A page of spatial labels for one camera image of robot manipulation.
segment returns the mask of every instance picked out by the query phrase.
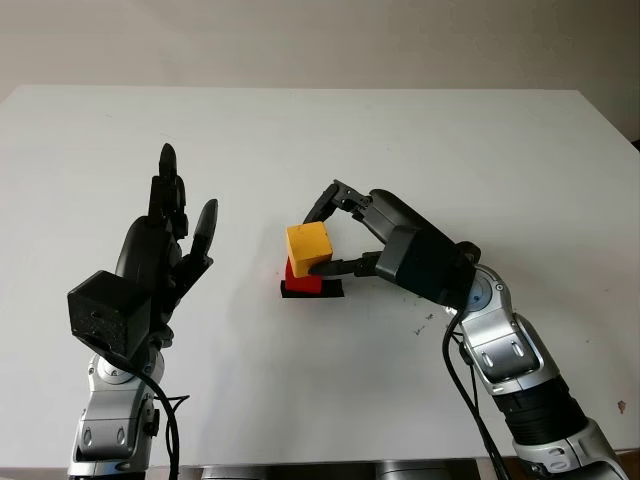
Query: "black cable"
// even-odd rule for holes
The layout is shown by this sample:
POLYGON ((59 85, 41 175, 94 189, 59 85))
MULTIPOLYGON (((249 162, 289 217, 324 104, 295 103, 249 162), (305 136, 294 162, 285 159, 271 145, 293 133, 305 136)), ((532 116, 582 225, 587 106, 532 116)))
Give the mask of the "black cable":
POLYGON ((476 386, 476 371, 473 369, 473 365, 469 365, 469 370, 471 371, 471 385, 473 386, 473 405, 476 407, 478 412, 480 409, 478 408, 478 387, 476 386))
MULTIPOLYGON (((168 397, 167 400, 169 400, 170 402, 176 402, 175 405, 173 405, 173 407, 171 407, 171 409, 173 410, 173 413, 176 413, 176 410, 178 410, 178 407, 180 405, 182 405, 182 402, 184 402, 185 400, 188 400, 189 398, 191 398, 191 395, 182 395, 180 397, 168 397)), ((171 448, 171 439, 169 438, 169 422, 167 422, 166 428, 164 429, 164 441, 167 445, 167 453, 169 454, 169 456, 172 455, 172 448, 171 448)))
POLYGON ((153 380, 149 375, 142 372, 131 372, 142 380, 147 386, 153 390, 164 412, 167 414, 167 430, 165 440, 167 441, 167 453, 169 454, 169 480, 178 480, 179 466, 180 466, 180 437, 178 435, 178 422, 176 420, 174 407, 169 403, 169 398, 164 393, 160 385, 153 380), (169 442, 169 432, 171 432, 171 442, 169 442))
POLYGON ((473 419, 478 425, 480 436, 482 437, 484 446, 487 450, 487 453, 489 454, 489 458, 491 459, 491 463, 493 464, 493 468, 496 471, 498 478, 500 480, 511 480, 511 476, 509 475, 507 467, 504 464, 504 460, 502 459, 502 456, 498 451, 498 447, 494 443, 493 438, 491 438, 491 434, 489 433, 489 430, 487 430, 487 427, 484 424, 482 417, 480 416, 480 412, 478 408, 472 403, 471 399, 469 398, 469 394, 465 390, 464 385, 462 385, 462 382, 460 381, 460 378, 458 377, 458 374, 456 373, 455 369, 453 368, 453 364, 451 363, 449 345, 451 344, 451 339, 454 338, 454 334, 456 333, 455 329, 458 327, 458 325, 462 321, 462 313, 463 313, 463 309, 460 309, 454 315, 453 319, 447 326, 447 330, 444 334, 444 338, 442 339, 442 356, 444 358, 444 363, 445 363, 445 366, 447 367, 447 371, 449 372, 449 375, 451 376, 451 379, 453 380, 453 383, 458 389, 458 392, 460 392, 462 399, 467 404, 467 407, 469 408, 469 411, 471 412, 473 419))

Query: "wall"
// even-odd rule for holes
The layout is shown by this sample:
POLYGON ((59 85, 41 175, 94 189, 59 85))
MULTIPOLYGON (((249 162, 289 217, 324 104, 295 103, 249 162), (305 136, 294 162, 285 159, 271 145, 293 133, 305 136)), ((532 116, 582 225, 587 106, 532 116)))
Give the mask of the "wall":
POLYGON ((640 138, 638 0, 0 0, 21 84, 567 88, 640 138))

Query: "silver robot arm segment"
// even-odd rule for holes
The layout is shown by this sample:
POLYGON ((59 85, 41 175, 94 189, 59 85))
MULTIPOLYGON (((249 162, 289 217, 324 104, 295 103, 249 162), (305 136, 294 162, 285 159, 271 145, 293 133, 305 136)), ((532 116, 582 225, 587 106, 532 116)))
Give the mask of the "silver robot arm segment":
MULTIPOLYGON (((156 383, 164 373, 162 354, 144 367, 156 383)), ((82 413, 68 474, 74 479, 118 476, 142 479, 149 466, 159 411, 153 392, 139 378, 94 355, 88 367, 90 397, 82 413)))
POLYGON ((628 480, 531 323, 514 313, 507 285, 490 268, 476 271, 460 323, 464 348, 526 469, 535 478, 628 480))

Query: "robotic arm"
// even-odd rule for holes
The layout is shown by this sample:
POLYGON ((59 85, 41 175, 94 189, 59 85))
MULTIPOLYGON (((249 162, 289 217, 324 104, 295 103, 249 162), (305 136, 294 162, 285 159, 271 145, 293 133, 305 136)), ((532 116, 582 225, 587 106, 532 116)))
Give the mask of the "robotic arm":
POLYGON ((87 370, 89 404, 78 423, 68 470, 74 479, 144 479, 159 425, 154 395, 173 424, 167 428, 173 444, 168 447, 170 478, 178 475, 175 407, 158 386, 164 372, 160 349, 171 346, 168 322, 180 299, 213 263, 208 251, 218 203, 204 206, 191 252, 182 256, 178 241, 188 231, 185 189, 169 144, 162 149, 159 170, 151 183, 149 212, 131 225, 116 274, 97 272, 68 295, 71 332, 95 352, 87 370))
POLYGON ((513 311, 505 282, 478 264, 480 250, 475 245, 454 244, 385 190, 364 196, 337 180, 305 223, 324 221, 336 209, 351 213, 385 244, 384 249, 358 260, 320 263, 309 273, 378 275, 454 309, 463 359, 505 415, 516 454, 534 478, 628 480, 596 422, 569 395, 535 329, 513 311))

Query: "table surface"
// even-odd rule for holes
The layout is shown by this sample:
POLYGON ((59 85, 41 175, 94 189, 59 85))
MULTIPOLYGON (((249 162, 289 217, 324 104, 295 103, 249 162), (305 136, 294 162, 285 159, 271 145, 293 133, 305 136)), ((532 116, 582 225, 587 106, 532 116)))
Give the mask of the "table surface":
MULTIPOLYGON (((67 464, 90 352, 66 293, 115 268, 165 142, 192 224, 220 201, 215 264, 164 352, 166 392, 192 396, 183 464, 484 455, 440 307, 377 278, 280 297, 285 227, 334 178, 481 246, 584 411, 640 445, 640 162, 577 92, 28 86, 0 105, 0 466, 67 464)), ((344 213, 327 227, 334 258, 379 248, 344 213)), ((481 410, 512 453, 484 394, 481 410)))

